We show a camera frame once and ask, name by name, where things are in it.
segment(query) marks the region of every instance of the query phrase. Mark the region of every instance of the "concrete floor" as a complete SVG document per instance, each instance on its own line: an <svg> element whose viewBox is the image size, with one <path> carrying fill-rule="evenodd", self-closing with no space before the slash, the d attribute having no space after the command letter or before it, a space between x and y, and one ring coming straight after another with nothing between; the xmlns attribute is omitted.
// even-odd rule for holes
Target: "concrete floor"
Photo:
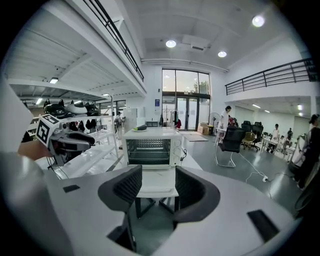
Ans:
<svg viewBox="0 0 320 256"><path fill-rule="evenodd" d="M243 158L245 157L259 172L264 173L271 183L263 182L263 177L259 174L252 174L247 183L256 187L266 194L279 205L286 208L292 215L296 214L295 202L302 193L297 188L296 183L287 175L292 176L288 170L287 162L266 151L256 152L255 149L243 150L240 154L234 153L232 159L236 165L235 168L221 167L216 164L216 148L214 146L215 137L205 136L208 141L190 142L183 140L182 147L188 154L200 165L200 167L210 173L226 176L235 180L246 182L246 179L254 168ZM218 160L221 157L228 159L228 152L218 151ZM141 200L141 207L148 205L146 199ZM143 217L136 218L135 205L130 209L130 218L132 232L137 243L137 252L143 256L151 255L162 243L169 238L173 232L171 214L164 208L159 207L158 203L152 207Z"/></svg>

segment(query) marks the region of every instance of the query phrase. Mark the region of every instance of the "railing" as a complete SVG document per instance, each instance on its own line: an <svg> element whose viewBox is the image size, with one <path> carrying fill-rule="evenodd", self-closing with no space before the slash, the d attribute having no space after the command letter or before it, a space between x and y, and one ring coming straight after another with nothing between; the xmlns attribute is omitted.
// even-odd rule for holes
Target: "railing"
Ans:
<svg viewBox="0 0 320 256"><path fill-rule="evenodd" d="M105 8L102 6L102 4L99 2L99 0L83 0L83 1L94 13L94 15L99 19L99 21L103 24L103 26L110 33L110 35L113 37L115 42L121 48L124 55L130 61L133 68L135 69L135 71L143 81L145 77L142 74L140 68L138 67L135 58L133 57L132 53L130 52L128 46L125 43L125 40L122 38L119 30L115 26L114 22L112 21L112 19L110 18Z"/></svg>
<svg viewBox="0 0 320 256"><path fill-rule="evenodd" d="M311 58L297 60L246 76L226 84L225 90L226 95L230 95L262 87L303 81L319 81L316 66Z"/></svg>

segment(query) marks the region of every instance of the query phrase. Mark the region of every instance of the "ceiling light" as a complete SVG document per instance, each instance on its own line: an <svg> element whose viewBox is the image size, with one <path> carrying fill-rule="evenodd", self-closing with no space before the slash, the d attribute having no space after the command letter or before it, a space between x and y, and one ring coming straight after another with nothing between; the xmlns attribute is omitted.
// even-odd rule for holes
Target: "ceiling light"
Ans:
<svg viewBox="0 0 320 256"><path fill-rule="evenodd" d="M255 16L252 19L252 24L255 27L261 27L261 26L263 26L263 24L265 24L265 19L261 16Z"/></svg>
<svg viewBox="0 0 320 256"><path fill-rule="evenodd" d="M224 58L224 57L227 56L227 53L226 53L225 51L220 51L220 52L218 53L218 56L219 56L220 58Z"/></svg>
<svg viewBox="0 0 320 256"><path fill-rule="evenodd" d="M167 42L165 43L165 45L166 45L167 47L169 47L169 48L175 47L176 44L177 44L177 43L176 43L175 41L173 41L173 40L169 40L169 41L167 41Z"/></svg>
<svg viewBox="0 0 320 256"><path fill-rule="evenodd" d="M58 77L52 77L49 83L55 84L56 82L58 82L58 80L59 80Z"/></svg>
<svg viewBox="0 0 320 256"><path fill-rule="evenodd" d="M36 101L36 105L39 105L42 102L42 98L38 98L38 100Z"/></svg>

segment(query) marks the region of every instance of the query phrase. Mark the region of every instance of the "glass door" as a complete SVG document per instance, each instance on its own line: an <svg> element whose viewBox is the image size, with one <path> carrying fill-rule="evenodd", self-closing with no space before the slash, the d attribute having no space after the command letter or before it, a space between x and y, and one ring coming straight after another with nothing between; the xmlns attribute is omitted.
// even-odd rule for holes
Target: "glass door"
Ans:
<svg viewBox="0 0 320 256"><path fill-rule="evenodd" d="M197 126L198 99L192 97L177 97L176 108L181 121L180 130L195 131Z"/></svg>

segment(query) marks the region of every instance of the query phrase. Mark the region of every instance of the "oven window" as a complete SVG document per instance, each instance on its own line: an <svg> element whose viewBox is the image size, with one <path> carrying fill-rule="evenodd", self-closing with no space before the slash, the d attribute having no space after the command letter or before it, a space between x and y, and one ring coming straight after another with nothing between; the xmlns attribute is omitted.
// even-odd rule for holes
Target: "oven window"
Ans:
<svg viewBox="0 0 320 256"><path fill-rule="evenodd" d="M170 139L127 139L129 165L169 165Z"/></svg>

